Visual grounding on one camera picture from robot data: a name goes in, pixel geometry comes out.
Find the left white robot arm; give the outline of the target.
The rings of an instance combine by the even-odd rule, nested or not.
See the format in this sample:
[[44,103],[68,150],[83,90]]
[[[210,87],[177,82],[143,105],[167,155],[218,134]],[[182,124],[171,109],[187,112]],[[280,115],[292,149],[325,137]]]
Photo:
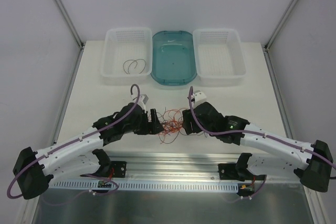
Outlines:
[[113,164],[103,147],[120,140],[125,134],[157,135],[163,132],[155,109],[147,112],[133,102],[121,111],[100,118],[72,139],[33,151],[23,149],[13,168],[14,181],[24,199],[43,194],[50,185],[67,176],[107,178]]

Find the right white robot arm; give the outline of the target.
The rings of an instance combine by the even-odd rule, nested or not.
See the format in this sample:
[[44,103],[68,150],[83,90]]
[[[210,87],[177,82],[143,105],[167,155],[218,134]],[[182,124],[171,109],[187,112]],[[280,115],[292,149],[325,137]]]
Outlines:
[[182,112],[182,127],[188,135],[206,133],[226,144],[258,149],[261,154],[241,153],[237,162],[220,164],[223,180],[263,180],[266,176],[298,179],[305,187],[326,193],[335,168],[327,143],[313,144],[272,135],[248,120],[223,116],[210,103],[204,102]]

